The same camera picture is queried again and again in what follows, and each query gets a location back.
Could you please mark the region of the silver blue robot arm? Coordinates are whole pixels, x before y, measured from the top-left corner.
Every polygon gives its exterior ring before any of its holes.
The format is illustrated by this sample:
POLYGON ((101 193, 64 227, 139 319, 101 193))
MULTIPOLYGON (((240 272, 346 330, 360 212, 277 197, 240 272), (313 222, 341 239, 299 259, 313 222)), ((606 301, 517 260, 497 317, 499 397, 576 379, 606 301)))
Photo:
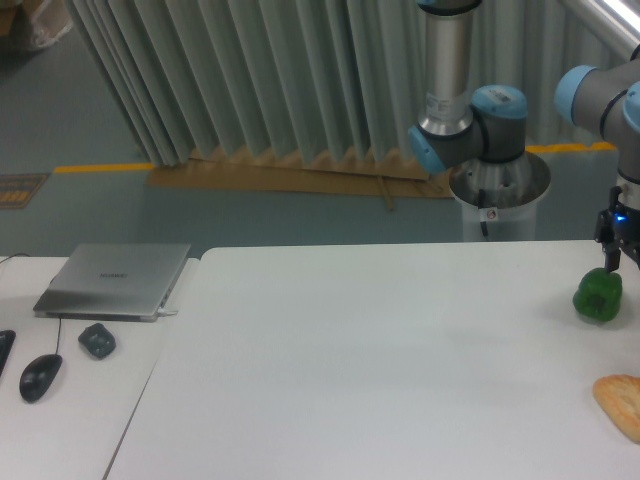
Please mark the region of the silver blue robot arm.
MULTIPOLYGON (((474 1, 422 1, 427 23, 426 111, 409 129, 419 165, 449 173, 468 241, 529 240, 536 207, 550 185, 547 164, 525 149, 524 94, 506 85, 467 92, 474 1)), ((569 1, 569 12, 624 57, 602 70, 588 65, 559 81, 559 115, 618 151, 617 180, 598 214, 595 240, 605 267, 639 256, 639 5, 569 1)))

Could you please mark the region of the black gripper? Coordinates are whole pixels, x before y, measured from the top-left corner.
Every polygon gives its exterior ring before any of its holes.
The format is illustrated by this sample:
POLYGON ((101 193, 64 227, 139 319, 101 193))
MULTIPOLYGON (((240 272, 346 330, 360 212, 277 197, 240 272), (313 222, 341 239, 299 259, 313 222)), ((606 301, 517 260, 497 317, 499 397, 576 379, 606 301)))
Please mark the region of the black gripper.
POLYGON ((639 210, 621 201, 623 188, 614 186, 609 191, 607 208, 597 216, 594 240, 605 256, 605 271, 619 269, 625 254, 639 265, 639 210))

